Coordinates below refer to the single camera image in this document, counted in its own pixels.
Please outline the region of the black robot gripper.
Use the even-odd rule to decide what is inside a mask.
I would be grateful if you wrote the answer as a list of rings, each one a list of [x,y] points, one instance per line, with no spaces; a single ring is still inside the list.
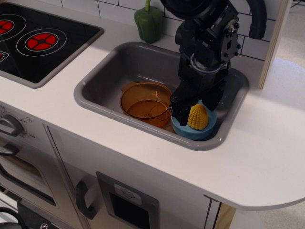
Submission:
[[[228,69],[220,66],[215,72],[195,70],[190,60],[181,57],[178,67],[179,86],[171,96],[170,109],[181,126],[188,123],[191,106],[198,100],[210,110],[217,108],[226,84]]]

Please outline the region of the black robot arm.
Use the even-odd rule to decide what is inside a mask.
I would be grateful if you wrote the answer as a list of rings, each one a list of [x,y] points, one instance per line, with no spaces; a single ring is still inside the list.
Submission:
[[[184,21],[175,35],[180,84],[171,96],[170,110],[185,126],[198,101],[213,111],[223,96],[230,59],[240,49],[238,12],[228,0],[163,0],[162,4]]]

